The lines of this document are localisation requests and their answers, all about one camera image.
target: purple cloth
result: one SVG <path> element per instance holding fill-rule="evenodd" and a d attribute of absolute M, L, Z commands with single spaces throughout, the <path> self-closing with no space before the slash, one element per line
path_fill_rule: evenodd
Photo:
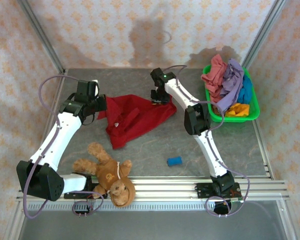
<path fill-rule="evenodd" d="M 223 112 L 237 103 L 239 92 L 243 86 L 244 70 L 242 66 L 233 58 L 230 58 L 223 75 L 223 88 L 220 96 L 223 98 L 217 102 Z"/>

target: clothes pile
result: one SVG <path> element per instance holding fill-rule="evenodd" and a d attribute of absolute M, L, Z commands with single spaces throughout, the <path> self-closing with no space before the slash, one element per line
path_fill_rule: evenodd
<path fill-rule="evenodd" d="M 242 66 L 233 58 L 223 62 L 220 54 L 211 59 L 211 69 L 201 79 L 209 91 L 210 100 L 216 103 L 226 117 L 247 117 L 252 99 L 252 82 Z M 216 107 L 213 111 L 219 115 Z"/>

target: blue cloth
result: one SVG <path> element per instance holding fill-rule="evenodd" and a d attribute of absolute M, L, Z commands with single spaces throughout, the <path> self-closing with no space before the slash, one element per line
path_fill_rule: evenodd
<path fill-rule="evenodd" d="M 252 82 L 247 76 L 243 76 L 243 87 L 241 88 L 237 102 L 240 104 L 250 104 L 252 98 Z"/>
<path fill-rule="evenodd" d="M 230 58 L 223 74 L 222 89 L 220 96 L 223 98 L 217 105 L 223 112 L 237 103 L 239 92 L 243 86 L 244 70 L 242 66 L 233 58 Z"/>

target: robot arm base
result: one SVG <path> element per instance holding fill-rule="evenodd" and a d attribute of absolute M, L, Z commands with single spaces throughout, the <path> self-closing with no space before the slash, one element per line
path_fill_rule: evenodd
<path fill-rule="evenodd" d="M 224 199 L 230 199 L 233 201 L 237 199 L 238 201 L 242 201 L 242 193 L 240 189 L 239 183 L 235 182 L 233 186 L 230 188 L 223 190 L 222 192 L 216 193 L 216 185 L 214 182 L 200 182 L 197 183 L 194 187 L 198 199 L 208 199 L 210 197 L 218 196 Z"/>
<path fill-rule="evenodd" d="M 20 161 L 16 167 L 22 192 L 24 192 L 26 181 L 34 163 L 30 161 Z M 65 186 L 64 179 L 48 164 L 37 165 L 31 178 L 27 194 L 56 201 L 61 196 Z"/>
<path fill-rule="evenodd" d="M 226 190 L 232 188 L 235 184 L 234 176 L 229 171 L 226 171 L 226 174 L 222 176 L 210 177 L 212 180 L 213 190 L 218 196 L 220 196 L 220 194 L 224 193 Z"/>

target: pink cloth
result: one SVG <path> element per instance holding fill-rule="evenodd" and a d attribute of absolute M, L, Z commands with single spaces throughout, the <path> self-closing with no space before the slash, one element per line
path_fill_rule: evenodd
<path fill-rule="evenodd" d="M 211 59 L 211 69 L 207 74 L 202 74 L 201 79 L 205 82 L 205 88 L 210 93 L 210 100 L 217 103 L 222 99 L 220 91 L 222 89 L 223 76 L 227 69 L 227 64 L 222 60 L 220 54 Z"/>

